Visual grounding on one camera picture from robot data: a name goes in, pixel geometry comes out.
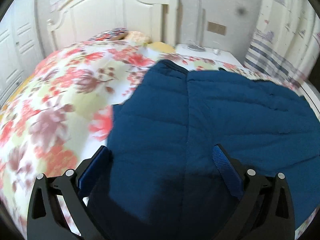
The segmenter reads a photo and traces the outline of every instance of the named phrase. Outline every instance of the silver screw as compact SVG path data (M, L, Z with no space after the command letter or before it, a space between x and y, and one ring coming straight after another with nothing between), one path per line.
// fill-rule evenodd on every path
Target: silver screw
M37 175L37 179L42 179L43 178L43 173L39 173L38 175Z
M279 177L279 178L281 178L281 179L284 179L284 178L285 178L284 174L283 174L283 173L281 173L281 172L280 172L280 173L278 173L278 177Z
M252 169L247 170L247 173L248 173L250 176L256 175L256 172L255 172L254 170L252 170Z
M67 171L66 171L66 175L67 175L68 177L72 176L73 173L75 173L73 170L67 170Z

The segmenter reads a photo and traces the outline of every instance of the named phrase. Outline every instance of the blue jacket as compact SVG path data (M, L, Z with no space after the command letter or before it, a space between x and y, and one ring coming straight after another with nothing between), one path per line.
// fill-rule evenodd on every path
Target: blue jacket
M210 239L238 203L213 163L218 143L260 174L285 174L297 227L320 203L320 123L303 97L162 60L114 106L113 162L89 210L116 240Z

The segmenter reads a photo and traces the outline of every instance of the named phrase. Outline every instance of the white wall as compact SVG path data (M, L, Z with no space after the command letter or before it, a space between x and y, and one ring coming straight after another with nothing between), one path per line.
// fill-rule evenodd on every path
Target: white wall
M56 12L50 13L50 0L38 0L40 34L46 56L52 52L48 40L46 21L57 20ZM197 0L180 0L179 43L193 40L196 31ZM203 46L230 51L241 63L249 47L259 16L261 0L202 0L206 22L225 25L226 35L204 31Z

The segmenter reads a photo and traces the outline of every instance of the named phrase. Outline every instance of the curtain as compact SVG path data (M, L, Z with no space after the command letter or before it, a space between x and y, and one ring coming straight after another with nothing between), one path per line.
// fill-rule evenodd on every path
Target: curtain
M262 0L244 66L299 87L320 52L320 20L308 0Z

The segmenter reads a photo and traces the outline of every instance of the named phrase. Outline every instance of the white headboard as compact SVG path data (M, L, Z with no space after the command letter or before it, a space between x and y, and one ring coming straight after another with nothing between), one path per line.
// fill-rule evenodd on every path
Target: white headboard
M179 0L66 0L58 8L57 23L51 19L47 22L52 49L118 27L140 31L153 42L175 46L178 3Z

